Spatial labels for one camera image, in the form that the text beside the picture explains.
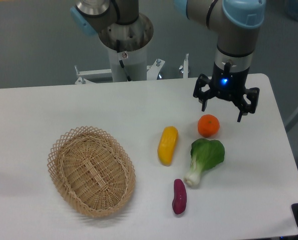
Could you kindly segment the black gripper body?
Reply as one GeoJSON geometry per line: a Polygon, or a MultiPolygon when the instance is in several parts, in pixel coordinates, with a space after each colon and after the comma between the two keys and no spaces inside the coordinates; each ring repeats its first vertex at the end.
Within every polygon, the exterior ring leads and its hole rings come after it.
{"type": "Polygon", "coordinates": [[[225,71],[214,63],[209,85],[211,93],[217,98],[230,102],[240,100],[244,95],[248,72],[249,68],[238,72],[225,71]]]}

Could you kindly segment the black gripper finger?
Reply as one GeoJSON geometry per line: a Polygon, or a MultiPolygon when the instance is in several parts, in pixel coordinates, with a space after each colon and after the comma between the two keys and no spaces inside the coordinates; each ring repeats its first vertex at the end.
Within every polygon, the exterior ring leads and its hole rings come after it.
{"type": "Polygon", "coordinates": [[[201,110],[204,112],[207,107],[207,101],[215,97],[212,79],[207,77],[205,74],[200,74],[196,80],[193,97],[197,98],[202,104],[201,110]]]}
{"type": "Polygon", "coordinates": [[[233,97],[234,105],[239,109],[237,122],[239,123],[243,116],[254,114],[257,108],[260,89],[257,87],[243,88],[233,97]]]}

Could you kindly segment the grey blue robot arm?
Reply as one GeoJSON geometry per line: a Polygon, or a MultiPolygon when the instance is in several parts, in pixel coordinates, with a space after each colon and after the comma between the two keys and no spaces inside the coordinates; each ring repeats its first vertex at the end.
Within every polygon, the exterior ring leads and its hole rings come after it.
{"type": "MultiPolygon", "coordinates": [[[[266,2],[263,0],[176,0],[175,8],[187,19],[218,34],[211,77],[201,74],[193,96],[205,109],[212,98],[232,102],[239,115],[255,112],[259,89],[246,88],[266,2]]],[[[115,82],[147,80],[146,48],[154,29],[139,12],[136,0],[79,0],[72,19],[86,35],[98,35],[107,48],[115,82]]]]}

